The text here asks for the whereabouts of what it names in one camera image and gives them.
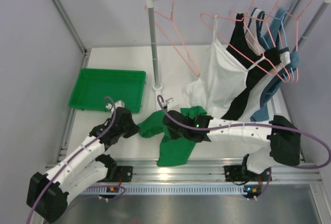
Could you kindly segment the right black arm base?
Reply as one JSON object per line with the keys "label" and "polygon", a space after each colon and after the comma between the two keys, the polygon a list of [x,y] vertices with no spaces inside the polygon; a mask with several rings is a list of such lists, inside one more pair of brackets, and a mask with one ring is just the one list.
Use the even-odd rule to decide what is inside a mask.
{"label": "right black arm base", "polygon": [[243,185],[248,182],[267,182],[270,176],[270,168],[260,174],[243,169],[240,165],[224,166],[225,181]]}

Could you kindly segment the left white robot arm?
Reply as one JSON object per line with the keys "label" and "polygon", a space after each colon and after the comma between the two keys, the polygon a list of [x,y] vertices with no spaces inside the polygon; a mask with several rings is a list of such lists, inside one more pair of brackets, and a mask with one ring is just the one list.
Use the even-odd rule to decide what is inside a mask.
{"label": "left white robot arm", "polygon": [[117,163],[105,152],[120,138],[130,138],[138,131],[131,111],[116,107],[111,117],[95,126],[62,162],[44,174],[37,172],[31,177],[26,204],[49,223],[57,221],[88,187],[98,181],[115,179]]}

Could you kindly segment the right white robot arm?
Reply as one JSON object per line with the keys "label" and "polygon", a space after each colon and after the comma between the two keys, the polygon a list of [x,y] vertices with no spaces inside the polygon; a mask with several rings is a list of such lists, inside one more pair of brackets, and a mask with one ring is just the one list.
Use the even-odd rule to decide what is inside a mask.
{"label": "right white robot arm", "polygon": [[243,158],[241,174],[253,181],[266,169],[281,164],[296,167],[300,164],[300,134],[284,116],[275,115],[268,122],[241,122],[197,115],[190,118],[175,110],[168,111],[163,124],[172,139],[186,138],[195,143],[235,142],[259,149]]}

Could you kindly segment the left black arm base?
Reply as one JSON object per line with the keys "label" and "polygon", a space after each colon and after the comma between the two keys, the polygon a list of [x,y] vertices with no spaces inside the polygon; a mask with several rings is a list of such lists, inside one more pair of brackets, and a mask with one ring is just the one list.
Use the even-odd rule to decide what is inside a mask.
{"label": "left black arm base", "polygon": [[132,180],[133,167],[132,166],[116,166],[109,170],[106,177],[99,182],[103,183],[129,183]]}

